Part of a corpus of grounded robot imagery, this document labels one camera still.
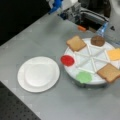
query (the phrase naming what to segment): gray table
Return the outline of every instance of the gray table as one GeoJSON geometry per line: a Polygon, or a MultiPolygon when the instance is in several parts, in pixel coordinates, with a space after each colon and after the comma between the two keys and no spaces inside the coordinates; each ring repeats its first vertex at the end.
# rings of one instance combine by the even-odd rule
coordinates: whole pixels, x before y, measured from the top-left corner
{"type": "Polygon", "coordinates": [[[105,89],[83,89],[72,84],[60,63],[74,35],[82,38],[93,33],[80,32],[77,26],[56,14],[46,15],[0,47],[0,80],[42,120],[118,120],[120,118],[120,81],[105,89]],[[50,90],[30,93],[17,81],[19,67],[28,59],[47,56],[61,70],[60,79],[50,90]]]}

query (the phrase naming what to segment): food item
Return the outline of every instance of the food item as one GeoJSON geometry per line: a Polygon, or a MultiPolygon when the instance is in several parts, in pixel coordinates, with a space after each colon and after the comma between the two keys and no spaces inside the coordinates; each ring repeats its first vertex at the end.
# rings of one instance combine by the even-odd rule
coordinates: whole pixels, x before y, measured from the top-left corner
{"type": "Polygon", "coordinates": [[[68,66],[68,67],[72,66],[75,63],[73,57],[71,57],[69,55],[62,56],[61,62],[63,63],[63,65],[68,66]]]}
{"type": "Polygon", "coordinates": [[[107,82],[112,83],[120,77],[120,70],[112,64],[108,63],[106,66],[97,71],[97,74],[105,79],[107,82]]]}
{"type": "Polygon", "coordinates": [[[79,51],[86,46],[86,43],[79,36],[75,36],[72,39],[68,40],[66,44],[73,52],[79,51]]]}
{"type": "Polygon", "coordinates": [[[105,44],[105,39],[99,35],[91,38],[91,44],[95,46],[103,46],[105,44]]]}
{"type": "Polygon", "coordinates": [[[108,56],[110,58],[110,60],[120,60],[120,49],[113,49],[113,50],[109,50],[107,51],[108,56]]]}
{"type": "Polygon", "coordinates": [[[89,72],[86,71],[82,71],[79,72],[76,76],[76,79],[80,82],[80,83],[89,83],[92,81],[92,76],[89,72]]]}

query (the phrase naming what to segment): yellow food item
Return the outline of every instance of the yellow food item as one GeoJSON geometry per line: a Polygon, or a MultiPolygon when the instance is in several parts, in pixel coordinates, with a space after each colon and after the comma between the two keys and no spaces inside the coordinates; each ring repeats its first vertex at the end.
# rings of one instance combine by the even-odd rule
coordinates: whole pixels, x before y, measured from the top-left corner
{"type": "Polygon", "coordinates": [[[120,48],[107,51],[111,61],[120,60],[120,48]]]}

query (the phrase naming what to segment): white plate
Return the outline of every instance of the white plate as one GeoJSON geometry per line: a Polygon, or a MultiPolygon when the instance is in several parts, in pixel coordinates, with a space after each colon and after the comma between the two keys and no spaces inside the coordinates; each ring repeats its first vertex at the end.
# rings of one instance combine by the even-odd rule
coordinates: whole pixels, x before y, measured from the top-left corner
{"type": "Polygon", "coordinates": [[[55,61],[47,57],[36,57],[26,61],[18,71],[18,82],[29,92],[43,92],[58,80],[60,70],[55,61]]]}
{"type": "Polygon", "coordinates": [[[72,56],[75,59],[75,64],[73,64],[70,67],[64,66],[65,70],[75,80],[76,80],[76,75],[79,72],[84,70],[87,72],[91,72],[92,81],[87,83],[89,85],[99,85],[99,84],[106,83],[104,79],[102,79],[99,75],[96,74],[96,71],[102,68],[103,66],[105,66],[107,63],[111,63],[115,67],[119,68],[119,61],[110,61],[109,57],[106,54],[106,50],[113,49],[114,47],[107,42],[105,42],[105,44],[102,47],[97,47],[97,46],[91,45],[91,42],[90,42],[91,38],[85,38],[83,40],[85,41],[89,49],[85,47],[79,52],[77,52],[79,56],[78,58],[76,58],[76,55],[75,55],[76,53],[73,53],[71,49],[67,48],[64,55],[72,56]]]}

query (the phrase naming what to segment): divided plate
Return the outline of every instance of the divided plate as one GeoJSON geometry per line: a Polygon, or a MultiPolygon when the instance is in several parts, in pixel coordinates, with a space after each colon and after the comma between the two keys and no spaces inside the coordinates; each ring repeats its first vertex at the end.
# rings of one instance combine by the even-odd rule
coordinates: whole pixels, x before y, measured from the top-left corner
{"type": "Polygon", "coordinates": [[[105,42],[102,47],[93,46],[90,43],[91,38],[83,39],[87,44],[85,48],[78,52],[72,52],[71,49],[67,48],[64,55],[70,55],[75,59],[75,64],[71,67],[66,67],[67,73],[74,79],[79,72],[86,71],[92,76],[92,81],[87,84],[99,85],[106,83],[96,72],[105,66],[107,63],[113,64],[119,68],[119,61],[110,61],[106,50],[113,49],[114,47],[109,43],[105,42]]]}

